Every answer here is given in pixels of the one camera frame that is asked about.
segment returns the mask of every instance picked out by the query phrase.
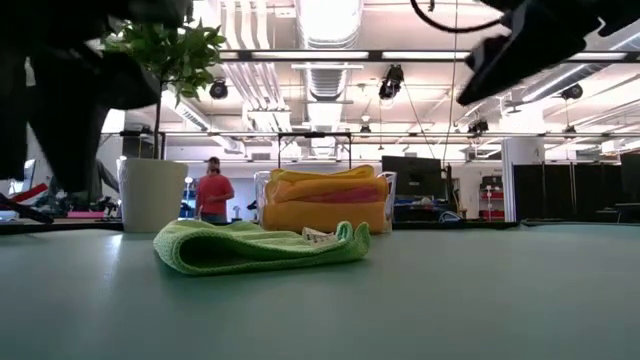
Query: green leaves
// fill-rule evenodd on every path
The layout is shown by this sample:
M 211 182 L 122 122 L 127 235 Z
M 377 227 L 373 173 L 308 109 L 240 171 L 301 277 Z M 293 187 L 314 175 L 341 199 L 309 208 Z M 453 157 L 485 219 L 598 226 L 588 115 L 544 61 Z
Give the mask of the green leaves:
M 181 96 L 199 100 L 198 89 L 213 83 L 207 68 L 221 62 L 219 50 L 227 41 L 219 26 L 205 27 L 202 19 L 195 28 L 179 29 L 125 22 L 118 35 L 106 39 L 105 50 L 129 54 L 162 83 L 173 85 L 178 103 Z

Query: white label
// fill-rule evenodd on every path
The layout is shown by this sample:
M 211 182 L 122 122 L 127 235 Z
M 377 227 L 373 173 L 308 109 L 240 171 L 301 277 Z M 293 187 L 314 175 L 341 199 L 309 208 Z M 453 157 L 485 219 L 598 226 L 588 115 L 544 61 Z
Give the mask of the white label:
M 338 242 L 338 238 L 333 233 L 325 234 L 310 228 L 302 229 L 302 237 L 309 241 L 314 247 L 323 247 Z

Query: green microfiber cloth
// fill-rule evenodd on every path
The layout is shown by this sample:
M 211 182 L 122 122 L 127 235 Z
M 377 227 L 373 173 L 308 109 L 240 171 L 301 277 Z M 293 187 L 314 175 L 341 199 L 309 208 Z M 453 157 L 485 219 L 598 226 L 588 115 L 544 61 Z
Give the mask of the green microfiber cloth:
M 337 243 L 314 247 L 290 231 L 265 231 L 249 222 L 214 226 L 201 221 L 169 223 L 153 240 L 160 258 L 189 275 L 221 275 L 354 261 L 369 251 L 369 225 L 353 231 L 342 222 Z

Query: white pot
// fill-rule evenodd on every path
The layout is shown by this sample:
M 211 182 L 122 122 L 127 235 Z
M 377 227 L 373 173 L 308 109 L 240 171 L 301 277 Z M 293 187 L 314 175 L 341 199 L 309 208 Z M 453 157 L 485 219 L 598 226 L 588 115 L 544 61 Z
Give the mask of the white pot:
M 185 164 L 126 159 L 118 172 L 125 232 L 158 232 L 180 216 Z

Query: desk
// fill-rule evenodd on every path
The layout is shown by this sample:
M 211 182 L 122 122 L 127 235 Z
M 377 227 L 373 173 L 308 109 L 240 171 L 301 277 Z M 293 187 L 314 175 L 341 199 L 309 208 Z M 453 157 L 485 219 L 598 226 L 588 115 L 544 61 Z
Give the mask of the desk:
M 211 278 L 149 235 L 0 237 L 0 358 L 638 359 L 638 230 L 396 231 L 366 261 Z

